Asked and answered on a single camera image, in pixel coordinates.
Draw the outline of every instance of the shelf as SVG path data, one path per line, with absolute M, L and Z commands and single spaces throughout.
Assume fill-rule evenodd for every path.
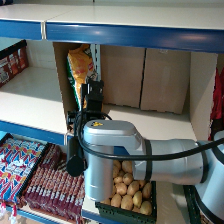
M 41 40 L 45 37 L 45 21 L 69 12 L 69 6 L 14 4 L 0 7 L 0 36 Z
M 103 111 L 113 120 L 129 121 L 135 125 L 143 138 L 168 140 L 172 138 L 196 140 L 189 114 L 141 111 L 137 108 L 103 105 Z
M 11 212 L 12 208 L 7 206 L 6 210 Z M 71 224 L 70 222 L 64 221 L 62 219 L 33 211 L 29 208 L 28 205 L 18 209 L 17 214 L 44 224 Z
M 223 53 L 223 10 L 221 3 L 77 5 L 48 20 L 46 35 L 51 41 Z
M 57 72 L 28 67 L 0 89 L 0 130 L 64 145 L 67 132 Z

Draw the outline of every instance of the candy bar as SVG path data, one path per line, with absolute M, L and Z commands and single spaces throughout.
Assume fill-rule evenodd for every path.
M 44 200 L 43 200 L 42 205 L 45 208 L 45 210 L 47 210 L 47 211 L 48 211 L 47 203 L 48 203 L 48 201 L 50 199 L 51 192 L 52 192 L 52 190 L 54 188 L 54 183 L 56 181 L 56 177 L 54 177 L 55 176 L 55 172 L 56 172 L 55 170 L 52 170 L 51 176 L 48 179 L 48 183 L 47 183 L 47 186 L 45 188 L 46 194 L 44 196 Z
M 68 210 L 67 210 L 67 211 L 68 211 L 68 215 L 69 215 L 69 217 L 70 217 L 71 219 L 74 218 L 73 215 L 72 215 L 72 209 L 73 209 L 73 205 L 74 205 L 76 196 L 77 196 L 78 193 L 79 193 L 79 189 L 80 189 L 80 187 L 81 187 L 83 181 L 84 181 L 84 178 L 83 178 L 83 176 L 80 175 L 80 176 L 78 177 L 77 184 L 76 184 L 76 186 L 75 186 L 75 189 L 74 189 L 74 191 L 73 191 L 73 193 L 72 193 L 72 196 L 71 196 L 71 199 L 70 199 L 70 202 L 69 202 L 69 205 L 68 205 Z
M 4 200 L 8 200 L 11 191 L 19 184 L 20 180 L 23 177 L 23 173 L 24 173 L 25 167 L 23 168 L 16 168 L 8 183 L 6 183 L 5 185 L 2 186 L 1 190 L 0 190 L 0 198 L 4 199 Z
M 46 184 L 46 186 L 45 186 L 45 188 L 43 189 L 43 193 L 42 193 L 42 195 L 41 195 L 41 198 L 40 198 L 40 205 L 43 207 L 44 206 L 44 204 L 45 204 L 45 196 L 46 196 L 46 193 L 47 193 L 47 190 L 48 190 L 48 188 L 49 188 L 49 180 L 51 180 L 52 178 L 53 178 L 53 175 L 54 175 L 54 170 L 49 170 L 48 172 L 47 172 L 47 177 L 46 177 L 46 179 L 47 179 L 47 184 Z
M 54 207 L 57 207 L 57 205 L 58 205 L 58 201 L 59 201 L 61 192 L 62 192 L 62 190 L 63 190 L 63 187 L 64 187 L 64 185 L 65 185 L 67 176 L 68 176 L 68 172 L 64 172 L 63 175 L 62 175 L 62 178 L 61 178 L 61 182 L 60 182 L 60 184 L 59 184 L 59 186 L 58 186 L 57 192 L 56 192 L 56 194 L 55 194 L 54 201 L 53 201 L 53 206 L 54 206 Z
M 40 174 L 40 171 L 41 171 L 41 168 L 38 167 L 35 175 L 33 176 L 32 180 L 31 180 L 31 183 L 29 185 L 29 188 L 27 189 L 27 192 L 25 194 L 25 199 L 26 199 L 27 202 L 29 201 L 29 195 L 30 195 L 30 193 L 32 191 L 32 188 L 33 188 L 33 186 L 35 184 L 35 181 L 36 181 L 38 175 Z

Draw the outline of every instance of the snack bag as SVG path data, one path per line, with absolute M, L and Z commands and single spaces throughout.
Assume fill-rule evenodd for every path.
M 89 44 L 82 44 L 80 48 L 70 50 L 68 53 L 68 76 L 74 89 L 76 101 L 81 108 L 81 85 L 87 83 L 88 79 L 96 80 L 97 73 L 94 68 L 92 54 Z

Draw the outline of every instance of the red packaging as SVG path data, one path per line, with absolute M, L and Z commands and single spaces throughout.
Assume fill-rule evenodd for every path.
M 37 187 L 38 187 L 38 185 L 40 183 L 40 180 L 43 178 L 44 172 L 45 172 L 45 170 L 43 168 L 41 168 L 41 170 L 40 170 L 40 172 L 39 172 L 39 174 L 38 174 L 38 176 L 36 178 L 36 181 L 35 181 L 35 183 L 34 183 L 34 185 L 32 187 L 30 195 L 29 195 L 29 200 L 31 200 L 31 201 L 33 200 L 33 197 L 34 197 L 36 189 L 37 189 Z
M 43 173 L 43 176 L 40 178 L 40 182 L 38 183 L 38 185 L 37 185 L 37 187 L 36 187 L 36 190 L 35 190 L 35 192 L 34 192 L 34 195 L 33 195 L 33 198 L 32 198 L 34 203 L 37 202 L 37 198 L 38 198 L 39 193 L 40 193 L 40 191 L 41 191 L 41 188 L 42 188 L 42 186 L 43 186 L 43 184 L 44 184 L 44 181 L 45 181 L 46 179 L 48 180 L 48 177 L 49 177 L 49 175 L 50 175 L 50 173 L 48 174 L 49 170 L 46 170 L 46 169 L 44 169 L 44 168 L 41 168 L 41 169 L 44 170 L 44 173 Z
M 222 122 L 222 84 L 221 79 L 216 69 L 215 87 L 213 92 L 213 108 L 210 115 L 211 120 L 211 134 L 209 140 L 213 140 L 214 135 L 223 130 Z
M 72 208 L 72 216 L 75 219 L 77 215 L 81 215 L 81 208 L 83 204 L 83 199 L 85 197 L 85 189 L 84 189 L 84 181 L 82 182 L 82 186 L 80 187 L 79 193 L 75 199 L 74 206 Z
M 26 41 L 22 40 L 0 51 L 0 87 L 28 67 Z
M 71 197 L 72 197 L 72 194 L 73 194 L 73 191 L 75 189 L 75 186 L 76 186 L 77 182 L 78 182 L 78 177 L 75 177 L 73 179 L 73 182 L 72 182 L 72 185 L 71 185 L 71 187 L 69 189 L 68 194 L 66 194 L 66 196 L 65 196 L 65 198 L 66 198 L 65 199 L 65 202 L 62 205 L 62 210 L 64 211 L 64 215 L 63 216 L 66 217 L 67 219 L 69 219 L 69 215 L 68 215 L 68 205 L 69 205 L 69 202 L 71 200 Z
M 21 72 L 18 51 L 13 52 L 9 55 L 9 61 L 12 68 L 12 74 L 15 76 Z
M 17 167 L 13 171 L 9 182 L 6 185 L 2 186 L 1 188 L 0 198 L 4 200 L 8 200 L 11 194 L 11 191 L 19 184 L 20 180 L 22 179 L 24 170 L 25 170 L 25 167 L 23 168 Z
M 71 196 L 71 199 L 70 199 L 70 202 L 69 202 L 69 205 L 68 205 L 68 210 L 67 211 L 68 211 L 68 215 L 71 219 L 74 219 L 74 217 L 72 215 L 72 210 L 73 210 L 73 206 L 74 206 L 74 203 L 75 203 L 75 199 L 76 199 L 76 197 L 79 193 L 79 190 L 80 190 L 80 187 L 81 187 L 83 181 L 84 181 L 84 178 L 83 178 L 83 176 L 80 175 L 78 177 L 77 184 L 75 186 L 75 189 L 72 193 L 72 196 Z
M 55 173 L 54 170 L 50 170 L 50 171 L 51 171 L 51 172 L 50 172 L 50 176 L 49 176 L 49 178 L 48 178 L 47 185 L 46 185 L 46 187 L 45 187 L 45 189 L 44 189 L 44 192 L 43 192 L 42 197 L 41 197 L 41 200 L 40 200 L 41 207 L 42 207 L 43 209 L 45 208 L 45 204 L 46 204 L 46 200 L 47 200 L 47 192 L 48 192 L 48 190 L 50 189 L 51 180 L 52 180 L 52 178 L 53 178 L 53 176 L 54 176 L 54 173 Z
M 26 54 L 26 47 L 20 48 L 18 50 L 18 55 L 19 55 L 20 68 L 21 70 L 24 70 L 25 68 L 29 66 L 27 54 Z
M 0 87 L 9 82 L 12 77 L 12 69 L 8 61 L 7 57 L 0 60 Z
M 57 189 L 57 192 L 55 194 L 54 201 L 53 201 L 53 206 L 54 207 L 57 207 L 58 206 L 59 198 L 60 198 L 61 192 L 63 190 L 63 187 L 65 185 L 67 176 L 68 176 L 68 172 L 66 172 L 66 171 L 63 172 L 63 175 L 62 175 L 62 178 L 61 178 L 61 182 L 60 182 L 60 184 L 58 186 L 58 189 Z
M 66 194 L 68 194 L 68 192 L 71 188 L 72 182 L 73 182 L 73 177 L 68 175 L 67 179 L 66 179 L 66 182 L 64 184 L 64 187 L 61 191 L 61 195 L 60 195 L 60 198 L 59 198 L 59 201 L 58 201 L 58 206 L 57 206 L 57 212 L 61 216 L 63 216 L 63 213 L 64 213 L 63 204 L 65 203 L 65 199 L 66 199 L 65 196 L 66 196 Z
M 41 164 L 41 167 L 47 168 L 47 164 L 49 163 L 50 159 L 52 158 L 54 152 L 55 152 L 55 147 L 54 147 L 54 145 L 51 145 L 49 152 L 47 153 L 43 163 Z
M 46 195 L 46 192 L 47 192 L 47 185 L 48 185 L 48 182 L 49 182 L 49 179 L 51 177 L 51 174 L 52 174 L 52 170 L 47 170 L 47 174 L 46 174 L 46 179 L 44 181 L 44 186 L 41 188 L 40 190 L 40 193 L 38 195 L 38 202 L 40 205 L 43 205 L 44 204 L 44 200 L 45 200 L 45 195 Z
M 59 187 L 59 183 L 60 183 L 60 181 L 61 181 L 61 178 L 62 178 L 62 175 L 63 175 L 63 173 L 61 172 L 61 171 L 56 171 L 55 172 L 55 175 L 54 175 L 54 178 L 53 178 L 53 180 L 54 180 L 54 186 L 53 186 L 53 190 L 52 190 L 52 192 L 51 192 L 51 195 L 50 195 L 50 197 L 49 197 L 49 200 L 48 200 L 48 203 L 47 203 L 47 208 L 48 208 L 48 210 L 50 210 L 51 212 L 53 212 L 54 214 L 56 214 L 57 212 L 56 212 L 56 210 L 55 210 L 55 207 L 53 206 L 53 200 L 54 200 L 54 198 L 55 198 L 55 194 L 56 194 L 56 192 L 57 192 L 57 190 L 58 190 L 58 187 Z
M 51 193 L 53 191 L 53 188 L 54 188 L 54 185 L 55 185 L 55 182 L 56 182 L 56 179 L 57 179 L 57 176 L 58 176 L 58 173 L 57 171 L 52 171 L 52 174 L 48 180 L 48 183 L 47 183 L 47 186 L 46 186 L 46 195 L 45 195 L 45 200 L 44 200 L 44 203 L 43 203 L 43 207 L 45 208 L 46 211 L 51 211 L 49 208 L 48 208 L 48 202 L 50 200 L 50 197 L 51 197 Z

